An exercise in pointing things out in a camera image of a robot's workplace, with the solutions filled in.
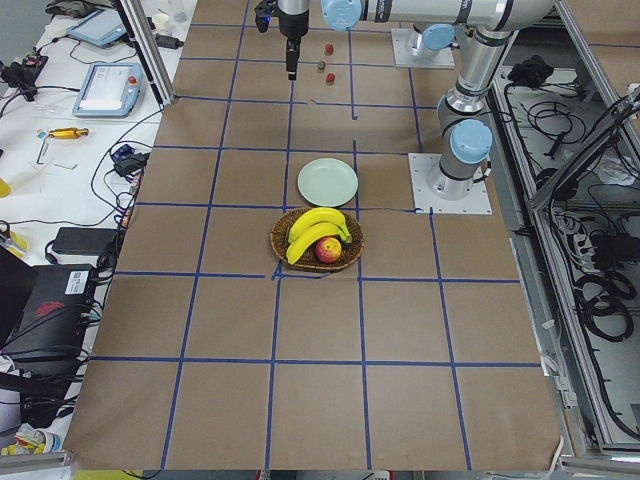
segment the blue joint cap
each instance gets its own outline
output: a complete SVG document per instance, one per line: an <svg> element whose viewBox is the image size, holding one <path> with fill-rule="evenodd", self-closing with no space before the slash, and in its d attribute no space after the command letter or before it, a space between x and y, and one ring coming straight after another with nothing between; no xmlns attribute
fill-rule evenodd
<svg viewBox="0 0 640 480"><path fill-rule="evenodd" d="M456 29L448 23L437 23L424 31L422 39L429 50L442 50L456 39Z"/></svg>
<svg viewBox="0 0 640 480"><path fill-rule="evenodd" d="M332 29L344 32L362 17L362 3L360 0L322 0L322 15Z"/></svg>
<svg viewBox="0 0 640 480"><path fill-rule="evenodd" d="M467 165L476 165L489 155L493 134L480 120L463 120L451 132L449 144L458 160Z"/></svg>

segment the white desk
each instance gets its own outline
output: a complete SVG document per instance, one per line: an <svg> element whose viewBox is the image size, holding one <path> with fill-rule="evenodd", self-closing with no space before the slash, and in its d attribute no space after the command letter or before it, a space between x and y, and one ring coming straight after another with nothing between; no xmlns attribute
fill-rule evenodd
<svg viewBox="0 0 640 480"><path fill-rule="evenodd" d="M197 0L184 0L188 21L174 23L173 36L185 40L193 17ZM159 9L169 12L167 0L142 0L148 16ZM67 29L79 20L56 17L45 29L37 45L47 44L54 37L64 36ZM49 61L38 78L38 85L59 85L79 88L86 76L89 65L69 57L76 45L75 40L61 39L42 50ZM182 49L160 49L165 67L173 79ZM85 61L112 62L132 55L134 50L126 45L109 49L99 49L82 43L74 55ZM139 61L137 57L124 60ZM41 90L36 101L27 103L22 98L14 100L0 119L0 148L4 155L0 158L0 177L12 187L12 193L0 199L0 219L9 223L29 219L43 221L71 221L79 224L94 224L107 216L111 208L94 196L91 191L91 177L107 149L129 128L158 110L153 92L148 84L128 117L119 119L81 119L74 117L71 110L76 93L62 90ZM153 145L161 114L141 123L124 140L138 141ZM36 164L42 140L38 131L64 127L88 128L88 137L78 140L48 140L48 146L41 158L42 165ZM111 170L109 157L100 165L95 176L94 187L98 194L109 201L115 201L113 194L103 182L103 176ZM129 184L116 174L107 177L110 187L116 192L128 191ZM100 225L114 227L113 214ZM12 230L24 237L28 244L27 255L23 258L30 265L45 264L44 247L53 239L60 226L42 223L24 223L12 226ZM74 263L95 262L95 257L73 257ZM96 293L101 298L105 287ZM85 336L85 346L93 345L97 328L89 328ZM80 386L72 385L69 395L78 393ZM47 430L66 435L71 416L56 420ZM3 476L9 480L31 478L33 473ZM54 469L38 472L42 480L62 480L70 478L69 469Z"/></svg>

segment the wicker basket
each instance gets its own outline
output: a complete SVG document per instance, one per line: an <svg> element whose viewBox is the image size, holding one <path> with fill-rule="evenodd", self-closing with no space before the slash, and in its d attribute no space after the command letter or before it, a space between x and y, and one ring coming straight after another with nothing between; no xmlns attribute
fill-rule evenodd
<svg viewBox="0 0 640 480"><path fill-rule="evenodd" d="M300 260L298 260L294 265L289 265L287 263L289 229L295 221L308 210L311 209L298 208L285 213L271 229L271 247L278 258L283 260L290 268L304 270L307 272L337 272L338 270L343 270L354 263L358 257L360 257L362 250L364 249L364 236L362 235L362 229L360 228L358 221L351 215L344 212L342 213L344 213L347 221L347 228L351 233L353 241L350 244L342 244L342 256L337 262L331 264L320 262L313 252L314 246L312 245L306 252L304 252L302 258L300 258Z"/></svg>

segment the robotic arm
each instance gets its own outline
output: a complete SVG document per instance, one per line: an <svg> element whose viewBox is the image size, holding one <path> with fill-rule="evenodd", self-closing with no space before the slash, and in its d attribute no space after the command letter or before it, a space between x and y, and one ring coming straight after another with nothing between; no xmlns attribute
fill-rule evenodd
<svg viewBox="0 0 640 480"><path fill-rule="evenodd" d="M256 7L260 31L277 16L287 37L287 72L296 79L300 43L309 28L310 0L262 0ZM555 0L321 0L325 22L344 31L361 20L467 24L476 27L456 84L438 105L444 151L427 175L427 185L446 200L463 198L477 166L493 142L490 130L472 119L484 108L484 97L515 31L543 18Z"/></svg>
<svg viewBox="0 0 640 480"><path fill-rule="evenodd" d="M507 51L513 32L543 18L554 0L321 0L326 23L346 30L358 21L384 23L468 24L477 27L468 59L458 81L446 95L447 104L470 115L483 107L495 71ZM266 31L271 16L279 18L287 37L287 73L296 79L300 43L309 29L310 0L262 0L256 7L258 29Z"/></svg>

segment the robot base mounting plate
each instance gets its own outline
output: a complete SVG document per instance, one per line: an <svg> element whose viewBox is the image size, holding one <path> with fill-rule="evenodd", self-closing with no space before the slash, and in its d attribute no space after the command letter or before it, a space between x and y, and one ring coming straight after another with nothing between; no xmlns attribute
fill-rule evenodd
<svg viewBox="0 0 640 480"><path fill-rule="evenodd" d="M440 70L453 70L456 66L450 48L434 52L426 51L420 56L411 55L407 49L407 42L413 30L408 28L392 28L391 39L393 54L397 67L409 68L433 68Z"/></svg>
<svg viewBox="0 0 640 480"><path fill-rule="evenodd" d="M449 213L460 215L491 215L491 203L484 182L474 183L469 194L461 200L446 200L433 193L427 185L427 172L440 161L440 154L410 153L409 168L411 186L413 187L413 203L421 213ZM474 178L481 178L478 168Z"/></svg>

